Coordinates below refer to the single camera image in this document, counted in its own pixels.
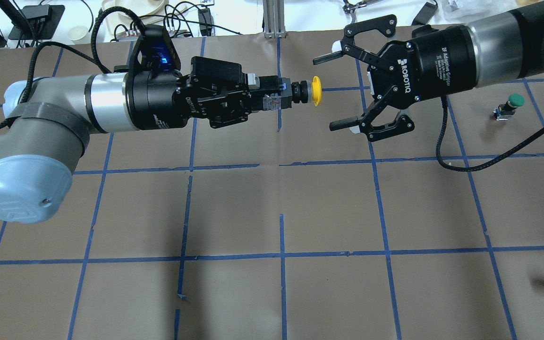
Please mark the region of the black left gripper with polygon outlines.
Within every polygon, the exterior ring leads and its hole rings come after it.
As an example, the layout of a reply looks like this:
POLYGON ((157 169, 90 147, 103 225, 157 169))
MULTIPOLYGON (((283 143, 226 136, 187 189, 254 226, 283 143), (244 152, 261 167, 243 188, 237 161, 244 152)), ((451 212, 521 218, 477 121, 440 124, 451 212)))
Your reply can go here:
POLYGON ((127 76, 127 107, 138 130, 184 128, 190 118, 208 119, 211 128, 248 121, 263 110, 259 76, 242 66, 205 57, 191 58, 190 75, 143 71, 127 76))

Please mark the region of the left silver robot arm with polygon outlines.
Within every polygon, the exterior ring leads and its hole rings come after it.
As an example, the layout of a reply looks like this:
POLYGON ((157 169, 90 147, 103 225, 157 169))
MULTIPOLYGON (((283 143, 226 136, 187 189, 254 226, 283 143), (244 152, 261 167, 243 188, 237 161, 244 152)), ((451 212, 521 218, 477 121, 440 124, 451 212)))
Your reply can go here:
POLYGON ((263 76, 240 64, 193 57, 189 75, 165 59, 133 57, 106 75, 45 77, 7 114, 0 135, 0 220, 43 222, 58 210, 92 134, 183 128, 190 118, 212 128, 261 110, 263 76))

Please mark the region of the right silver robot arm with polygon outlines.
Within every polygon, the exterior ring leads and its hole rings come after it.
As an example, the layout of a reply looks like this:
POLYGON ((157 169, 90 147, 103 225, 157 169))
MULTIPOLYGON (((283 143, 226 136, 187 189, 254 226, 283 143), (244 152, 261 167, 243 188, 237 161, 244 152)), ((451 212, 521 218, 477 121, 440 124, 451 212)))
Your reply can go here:
POLYGON ((350 56, 368 66, 374 99, 361 116, 330 123, 330 130, 357 127, 370 142, 414 129, 405 115, 375 126, 387 107, 405 110, 414 103, 544 73, 544 1, 464 25, 449 26, 407 41, 388 41, 373 53, 356 45, 356 35, 396 31, 397 17, 386 15, 345 26, 333 52, 314 65, 350 56))

